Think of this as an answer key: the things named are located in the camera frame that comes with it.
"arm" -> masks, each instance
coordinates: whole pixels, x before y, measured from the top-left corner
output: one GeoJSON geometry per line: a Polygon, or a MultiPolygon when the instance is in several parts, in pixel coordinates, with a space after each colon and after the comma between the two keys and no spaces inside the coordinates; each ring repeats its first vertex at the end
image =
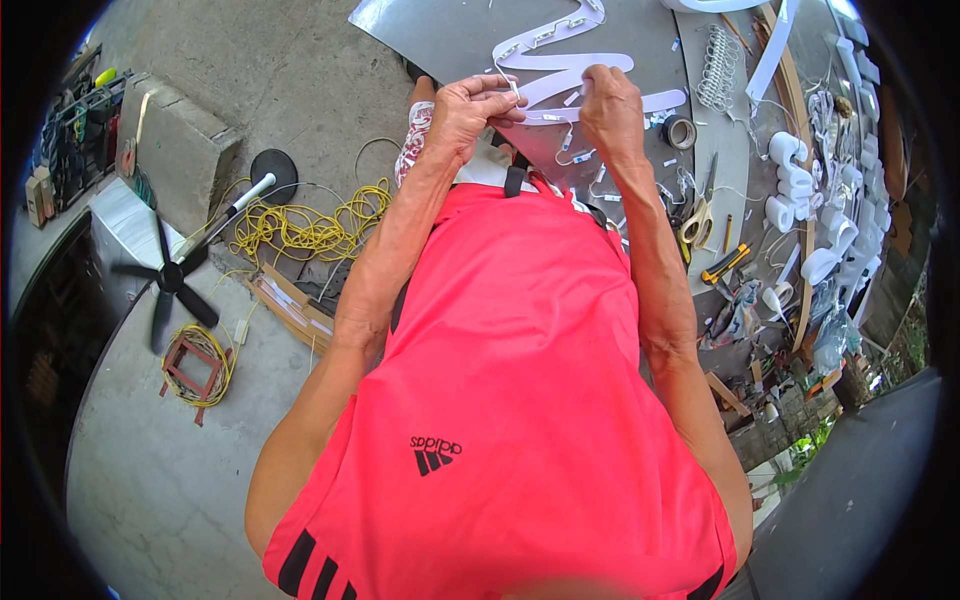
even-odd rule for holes
{"type": "Polygon", "coordinates": [[[739,568],[753,540],[750,489],[697,360],[693,297],[660,203],[653,166],[643,153],[640,90],[620,69],[602,65],[589,68],[584,80],[587,95],[580,118],[585,134],[623,195],[631,272],[639,298],[640,345],[647,354],[657,396],[727,510],[739,568]]]}
{"type": "Polygon", "coordinates": [[[367,241],[344,285],[330,349],[307,377],[290,412],[264,443],[247,494],[247,539],[263,558],[277,524],[297,499],[333,435],[337,419],[383,349],[400,288],[461,166],[488,125],[522,121],[523,106],[499,75],[475,76],[437,93],[433,123],[417,163],[367,241]]]}

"person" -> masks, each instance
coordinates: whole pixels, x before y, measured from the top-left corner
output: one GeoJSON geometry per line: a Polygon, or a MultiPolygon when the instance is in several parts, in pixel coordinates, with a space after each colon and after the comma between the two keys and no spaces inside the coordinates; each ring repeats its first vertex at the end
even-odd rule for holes
{"type": "Polygon", "coordinates": [[[402,185],[253,472],[247,536],[286,593],[710,598],[746,560],[751,496],[697,362],[640,92],[602,65],[584,82],[629,257],[538,173],[512,197],[505,169],[470,178],[482,131],[524,119],[504,77],[418,84],[402,185]]]}

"concrete block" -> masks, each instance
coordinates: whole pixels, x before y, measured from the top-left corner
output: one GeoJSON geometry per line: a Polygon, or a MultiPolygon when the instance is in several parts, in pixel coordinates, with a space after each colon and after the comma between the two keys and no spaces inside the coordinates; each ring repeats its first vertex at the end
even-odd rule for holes
{"type": "MultiPolygon", "coordinates": [[[[160,215],[187,236],[204,226],[220,201],[243,136],[161,78],[141,74],[131,79],[124,94],[121,150],[136,138],[148,92],[136,162],[150,179],[160,215]]],[[[123,177],[119,160],[117,153],[117,173],[123,177]]]]}

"wall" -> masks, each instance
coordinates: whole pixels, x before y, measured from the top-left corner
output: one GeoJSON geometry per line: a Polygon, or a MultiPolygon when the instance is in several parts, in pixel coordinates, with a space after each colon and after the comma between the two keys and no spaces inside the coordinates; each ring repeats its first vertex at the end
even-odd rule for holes
{"type": "Polygon", "coordinates": [[[804,402],[800,386],[780,394],[774,402],[780,417],[772,423],[759,420],[756,426],[731,439],[744,472],[748,472],[783,452],[792,443],[813,431],[817,423],[839,405],[832,391],[804,402]]]}

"hand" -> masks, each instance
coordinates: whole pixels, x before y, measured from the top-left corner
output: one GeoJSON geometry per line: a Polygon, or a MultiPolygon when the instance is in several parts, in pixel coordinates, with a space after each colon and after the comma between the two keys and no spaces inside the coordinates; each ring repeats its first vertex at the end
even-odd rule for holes
{"type": "Polygon", "coordinates": [[[526,117],[519,107],[527,99],[519,99],[512,91],[502,91],[510,83],[502,75],[474,75],[437,92],[433,122],[424,140],[429,146],[453,152],[458,167],[467,164],[476,149],[477,136],[488,125],[510,128],[526,117]]]}
{"type": "Polygon", "coordinates": [[[643,99],[619,68],[594,64],[584,71],[580,108],[584,135],[604,162],[633,164],[643,153],[643,99]]]}

